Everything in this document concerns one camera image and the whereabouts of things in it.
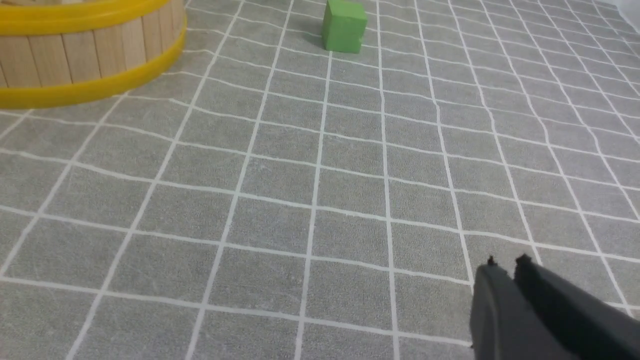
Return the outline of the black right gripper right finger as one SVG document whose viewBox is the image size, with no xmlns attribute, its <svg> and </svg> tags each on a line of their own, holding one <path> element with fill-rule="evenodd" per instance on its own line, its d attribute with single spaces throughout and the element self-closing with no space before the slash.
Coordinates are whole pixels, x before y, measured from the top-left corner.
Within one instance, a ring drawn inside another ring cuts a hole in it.
<svg viewBox="0 0 640 360">
<path fill-rule="evenodd" d="M 538 319 L 579 360 L 638 360 L 639 321 L 523 254 L 514 282 Z"/>
</svg>

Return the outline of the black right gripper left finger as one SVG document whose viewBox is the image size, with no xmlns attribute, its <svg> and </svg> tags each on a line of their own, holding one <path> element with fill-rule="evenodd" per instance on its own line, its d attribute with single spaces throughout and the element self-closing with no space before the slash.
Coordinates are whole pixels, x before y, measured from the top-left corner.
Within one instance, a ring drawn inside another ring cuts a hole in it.
<svg viewBox="0 0 640 360">
<path fill-rule="evenodd" d="M 475 273 L 470 310 L 476 360 L 576 360 L 547 330 L 494 256 Z"/>
</svg>

